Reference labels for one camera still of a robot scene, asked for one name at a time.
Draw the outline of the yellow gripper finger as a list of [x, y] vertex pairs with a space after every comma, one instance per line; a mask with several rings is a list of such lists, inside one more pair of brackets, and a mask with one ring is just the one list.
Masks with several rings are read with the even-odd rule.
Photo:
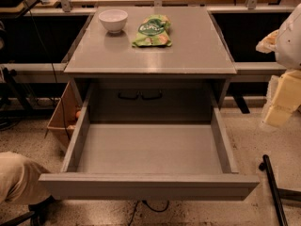
[[284, 125], [301, 106], [301, 72], [288, 70], [281, 76], [272, 75], [261, 113], [261, 127], [272, 130]]

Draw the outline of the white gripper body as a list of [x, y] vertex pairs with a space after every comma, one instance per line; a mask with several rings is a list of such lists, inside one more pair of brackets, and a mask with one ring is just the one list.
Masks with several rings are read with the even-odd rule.
[[256, 45], [256, 50], [261, 53], [271, 53], [276, 51], [277, 47], [277, 35], [278, 30], [275, 30], [265, 36], [261, 41]]

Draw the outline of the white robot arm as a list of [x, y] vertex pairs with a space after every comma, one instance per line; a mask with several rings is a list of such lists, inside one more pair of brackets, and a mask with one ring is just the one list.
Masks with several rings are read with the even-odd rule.
[[284, 125], [301, 106], [301, 4], [278, 30], [264, 37], [256, 46], [261, 53], [275, 53], [276, 62], [287, 71], [273, 75], [266, 92], [261, 127], [272, 130]]

